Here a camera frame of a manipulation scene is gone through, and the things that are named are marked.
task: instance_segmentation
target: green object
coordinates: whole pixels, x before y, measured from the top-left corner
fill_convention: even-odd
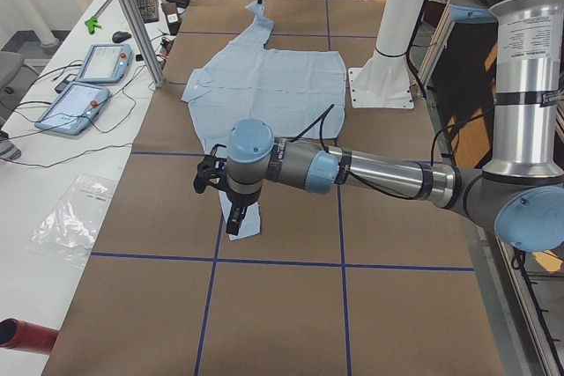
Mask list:
[[[96,31],[96,28],[102,28],[102,26],[100,24],[98,24],[98,17],[96,17],[95,15],[93,17],[91,17],[90,19],[87,19],[85,21],[85,25],[88,27],[88,33],[89,34],[94,34],[94,31]]]

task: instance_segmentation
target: red tube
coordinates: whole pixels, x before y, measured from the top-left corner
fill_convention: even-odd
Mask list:
[[[27,321],[6,319],[0,322],[0,348],[50,354],[59,331]]]

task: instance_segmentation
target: aluminum frame pole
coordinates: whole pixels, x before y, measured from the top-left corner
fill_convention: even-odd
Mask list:
[[[139,50],[141,51],[141,55],[145,60],[147,69],[151,74],[152,81],[155,84],[155,87],[159,88],[164,84],[165,77],[162,73],[162,69],[160,68],[157,56],[152,49],[151,39],[149,38],[149,34],[147,33],[147,30],[145,28],[145,23],[141,18],[141,13],[137,8],[135,0],[118,1],[122,6],[122,11],[125,15],[125,19],[130,25],[131,32],[135,37],[135,41],[137,42]]]

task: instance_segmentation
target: black cable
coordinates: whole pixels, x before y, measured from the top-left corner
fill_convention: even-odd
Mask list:
[[[305,133],[307,133],[310,129],[312,129],[318,121],[320,121],[320,124],[319,124],[319,142],[320,142],[321,146],[323,147],[323,150],[326,153],[329,153],[329,149],[327,148],[327,146],[325,145],[325,142],[323,141],[323,124],[325,123],[325,118],[327,117],[327,115],[329,114],[329,112],[331,111],[331,109],[334,106],[335,106],[335,104],[333,103],[327,109],[325,109],[325,111],[321,115],[319,115],[319,117],[317,119],[315,119],[315,121],[313,123],[311,123],[306,129],[304,129],[298,136],[289,140],[290,143],[293,143],[294,141],[301,138]],[[348,171],[348,174],[351,175],[358,182],[366,185],[367,187],[370,187],[371,189],[373,189],[375,191],[378,191],[381,194],[388,195],[388,196],[394,197],[394,198],[399,198],[399,199],[402,199],[402,200],[415,200],[415,197],[409,197],[408,195],[403,195],[403,194],[399,193],[398,191],[396,191],[394,189],[380,188],[377,185],[375,185],[374,183],[372,183],[371,181],[365,180],[361,176],[357,175],[356,173],[354,173],[350,169]]]
[[[553,253],[552,251],[549,253],[548,251],[541,251],[541,253],[544,253],[546,255],[550,255],[551,257],[554,257],[555,259],[560,260],[561,262],[564,262],[564,259],[562,257],[559,257],[558,255],[556,255],[555,253]]]
[[[164,36],[166,36],[166,35],[170,35],[169,33],[165,33],[165,32],[162,31],[162,30],[159,30],[159,31],[160,31],[160,34],[159,34],[159,35],[156,35],[155,37],[153,37],[152,39],[150,39],[151,42],[157,40],[159,37],[164,37]]]
[[[400,200],[415,200],[415,197],[409,197],[408,195],[403,195],[396,190],[392,190],[391,188],[386,188],[386,189],[380,188],[374,183],[372,183],[371,181],[365,180],[361,176],[357,175],[353,171],[349,171],[349,175],[351,175],[356,181],[366,185],[367,187],[373,189],[374,191],[378,191],[381,194],[387,195],[389,197],[399,198]]]
[[[495,107],[490,107],[489,109],[487,109],[484,113],[482,114],[477,114],[476,116],[473,116],[472,118],[468,118],[468,119],[464,119],[463,121],[460,122],[455,122],[455,123],[451,123],[450,125],[447,125],[446,127],[443,127],[441,129],[439,129],[436,134],[433,137],[433,142],[431,143],[431,162],[430,165],[432,166],[434,164],[434,147],[437,144],[437,140],[439,138],[439,136],[444,132],[447,131],[449,129],[453,129],[453,128],[463,128],[464,125],[466,125],[469,122],[472,121],[476,121],[477,119],[483,118],[484,116],[486,116],[487,114],[489,114],[490,112],[492,112],[495,109]]]
[[[513,248],[513,258],[511,259],[511,269],[519,270],[524,269],[527,254],[524,251]]]
[[[426,46],[421,46],[420,44],[412,44],[412,48],[431,48],[432,46],[436,46],[437,42],[427,44]]]
[[[52,129],[61,128],[61,127],[64,127],[64,126],[66,126],[66,125],[68,125],[68,124],[70,124],[70,123],[73,123],[73,122],[77,121],[77,120],[80,119],[80,118],[87,119],[87,120],[93,125],[93,127],[94,127],[96,130],[98,130],[101,134],[107,134],[107,133],[113,131],[114,129],[116,129],[118,126],[120,126],[123,122],[125,122],[125,121],[131,116],[131,113],[133,112],[133,109],[134,109],[135,106],[137,105],[137,101],[136,101],[134,98],[132,98],[131,96],[129,96],[129,94],[127,94],[127,93],[125,92],[125,88],[127,88],[127,86],[130,85],[130,84],[140,75],[141,70],[142,70],[143,68],[145,68],[145,67],[146,67],[146,65],[139,65],[139,66],[137,66],[137,67],[135,68],[135,70],[133,71],[133,76],[130,78],[130,80],[129,80],[127,83],[125,83],[125,84],[123,85],[122,88],[120,88],[117,92],[111,94],[106,100],[103,100],[103,101],[101,101],[101,102],[98,104],[98,107],[101,107],[104,103],[106,103],[106,102],[109,101],[110,99],[114,98],[114,97],[115,97],[117,94],[119,94],[120,92],[122,92],[122,93],[125,95],[125,97],[127,97],[128,99],[130,99],[130,100],[133,102],[133,104],[131,105],[131,108],[130,108],[130,110],[128,111],[128,113],[127,113],[116,125],[114,125],[112,128],[110,128],[110,129],[100,129],[100,128],[94,123],[93,119],[92,119],[90,116],[86,116],[86,115],[84,115],[84,114],[81,114],[81,115],[70,115],[70,114],[59,113],[59,114],[53,114],[53,115],[51,115],[49,118],[52,118],[52,117],[55,117],[55,116],[58,116],[58,115],[63,115],[63,116],[69,117],[69,118],[73,118],[73,120],[70,121],[70,122],[64,122],[64,123],[62,123],[62,124],[60,124],[60,125],[55,125],[54,127],[50,127],[50,128],[48,128],[48,129],[40,129],[40,130],[38,130],[38,131],[34,131],[34,132],[32,132],[32,133],[29,133],[29,134],[24,134],[24,135],[22,135],[22,136],[11,136],[11,137],[10,137],[10,140],[16,140],[16,139],[18,139],[18,138],[24,138],[24,137],[26,137],[26,136],[34,136],[34,135],[41,134],[41,133],[46,132],[46,131],[50,131],[50,130],[52,130]],[[2,105],[2,106],[5,107],[4,103],[2,103],[1,100],[0,100],[0,105]],[[22,117],[23,117],[26,121],[28,121],[28,122],[31,122],[31,123],[42,122],[42,121],[34,121],[34,120],[31,120],[31,119],[29,119],[27,116],[25,116],[24,114],[21,114],[19,111],[15,110],[15,109],[9,109],[9,108],[8,108],[8,110],[12,110],[12,112],[15,112],[16,114],[19,114],[20,116],[22,116]]]
[[[58,79],[60,76],[62,76],[62,74],[63,74],[67,69],[69,69],[69,68],[75,68],[75,67],[78,67],[78,66],[82,66],[82,63],[73,64],[74,62],[78,62],[78,61],[82,62],[82,59],[77,59],[76,61],[72,61],[72,62],[69,63],[68,65],[64,65],[64,66],[61,66],[61,67],[59,67],[59,68],[55,68],[54,70],[50,70],[49,72],[46,72],[45,74],[39,75],[34,81],[32,81],[32,83],[31,83],[29,86],[31,87],[32,85],[34,85],[35,83],[37,83],[37,82],[39,82],[41,79],[43,79],[44,77],[46,77],[46,76],[48,76],[48,75],[51,75],[52,73],[57,72],[58,70],[60,70],[61,73],[60,73],[59,75],[57,75],[57,76],[54,78],[54,80],[55,80],[55,79]]]
[[[129,80],[127,83],[125,83],[122,88],[120,88],[117,92],[115,92],[114,94],[112,94],[112,95],[110,96],[110,99],[112,99],[112,98],[114,98],[117,94],[119,94],[120,92],[122,92],[125,97],[127,97],[128,99],[130,99],[130,100],[133,102],[133,104],[132,104],[131,107],[130,107],[130,110],[127,112],[127,114],[125,114],[125,116],[124,116],[116,125],[114,125],[114,126],[113,126],[112,128],[110,128],[110,129],[100,129],[100,128],[98,128],[98,127],[96,126],[96,124],[93,122],[92,118],[90,118],[90,117],[88,117],[88,116],[84,116],[86,119],[88,119],[88,120],[90,121],[90,123],[93,125],[93,127],[95,127],[101,134],[107,134],[107,133],[112,132],[114,129],[116,129],[117,127],[119,127],[122,123],[124,123],[124,122],[131,116],[131,113],[133,112],[133,109],[135,108],[135,106],[137,106],[137,101],[136,101],[134,98],[132,98],[131,96],[129,96],[129,94],[125,92],[125,89],[127,88],[127,86],[128,86],[129,84],[131,84],[131,83],[139,76],[139,74],[141,73],[141,70],[143,70],[143,68],[145,68],[145,67],[146,67],[146,65],[137,66],[137,67],[135,68],[135,70],[133,71],[133,75],[131,76],[130,80]]]
[[[77,159],[77,158],[84,156],[88,153],[95,153],[97,151],[103,151],[103,150],[107,150],[107,149],[121,149],[122,147],[129,147],[129,146],[132,146],[132,145],[133,145],[132,143],[126,143],[126,144],[120,144],[120,145],[111,144],[111,145],[106,145],[104,147],[100,147],[99,149],[89,149],[89,150],[85,150],[82,153],[79,153],[75,156],[72,156],[70,158],[66,158],[66,159],[63,159],[63,160],[59,160],[58,162],[51,163],[50,165],[40,165],[40,164],[36,164],[36,163],[25,163],[25,162],[19,162],[17,160],[4,159],[2,157],[0,157],[0,159],[3,160],[4,162],[13,163],[14,165],[33,166],[33,167],[41,167],[43,169],[48,169],[48,168],[53,167],[53,166],[61,165],[62,163],[68,162],[69,160]]]
[[[306,134],[310,129],[312,129],[319,121],[324,120],[325,117],[327,116],[327,114],[331,111],[331,109],[335,107],[335,104],[331,104],[329,107],[327,107],[322,114],[320,114],[317,119],[315,119],[315,121],[311,122],[307,128],[305,128],[300,134],[298,134],[297,136],[295,136],[294,138],[290,138],[288,140],[289,143],[294,143],[295,141],[298,141],[300,138],[303,137],[304,134]]]
[[[323,151],[325,151],[326,153],[329,153],[329,149],[327,148],[325,142],[323,141],[323,124],[325,123],[325,118],[327,117],[327,115],[329,114],[329,112],[334,106],[335,104],[332,103],[331,106],[329,106],[327,110],[323,112],[323,118],[321,118],[321,121],[319,122],[319,143],[321,144]]]
[[[378,50],[378,48],[376,48],[376,52],[377,52],[379,55],[382,55],[382,56],[384,56],[384,57],[391,57],[391,58],[394,58],[394,57],[402,57],[402,56],[404,56],[404,55],[407,55],[407,52],[408,52],[408,51],[409,51],[409,50],[406,50],[404,53],[400,53],[399,55],[388,55],[387,53],[383,53],[383,52],[381,52],[380,50]]]
[[[529,274],[527,273],[527,270],[525,269],[524,266],[525,252],[522,252],[521,250],[518,250],[517,248],[513,247],[513,254],[514,255],[513,255],[513,260],[511,261],[511,266],[513,267],[514,262],[516,262],[517,265],[516,270],[519,270],[519,273],[521,273],[521,277],[525,282],[527,291],[529,292],[529,296],[531,297],[532,304],[534,305],[535,311],[537,312],[538,322],[540,323],[540,326],[543,329],[543,332],[545,333],[545,338],[548,341],[548,346],[550,348],[551,353],[553,354],[554,362],[558,367],[559,373],[564,374],[564,366],[562,366],[562,362],[560,361],[560,356],[556,349],[556,345],[554,344],[555,340],[550,333],[550,329],[548,328],[548,325],[546,324],[546,319],[543,313],[545,310],[543,310],[540,304],[538,303],[537,296],[532,288],[531,279],[529,278]]]
[[[19,103],[16,107],[14,107],[13,109],[9,109],[8,107],[6,107],[5,104],[3,104],[2,106],[6,107],[6,109],[11,110],[12,112],[14,110],[16,110],[18,107],[24,106],[24,105],[32,105],[32,104],[38,104],[38,105],[47,105],[50,106],[51,102],[50,101],[39,101],[39,100],[31,100],[31,101],[23,101],[21,103]]]
[[[421,78],[419,78],[419,70],[413,64],[410,52],[412,50],[413,43],[415,42],[415,38],[417,37],[417,32],[419,30],[419,26],[421,25],[421,21],[423,20],[423,15],[425,13],[425,6],[427,4],[427,1],[428,0],[424,0],[423,4],[421,5],[421,9],[419,10],[419,16],[417,18],[417,22],[415,24],[415,27],[413,28],[412,37],[409,40],[409,45],[407,47],[407,51],[405,52],[405,59],[407,61],[407,67],[412,72],[413,77],[415,77],[415,81],[417,82],[417,86],[419,87],[419,90],[421,91],[421,95],[423,96],[424,99],[427,98],[427,90],[425,90],[425,86],[423,85]]]

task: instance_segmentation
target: computer mouse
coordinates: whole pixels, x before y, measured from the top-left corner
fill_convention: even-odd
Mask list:
[[[126,41],[130,38],[131,33],[128,33],[127,31],[116,31],[114,35],[112,35],[112,41],[114,43],[121,43],[122,41]]]

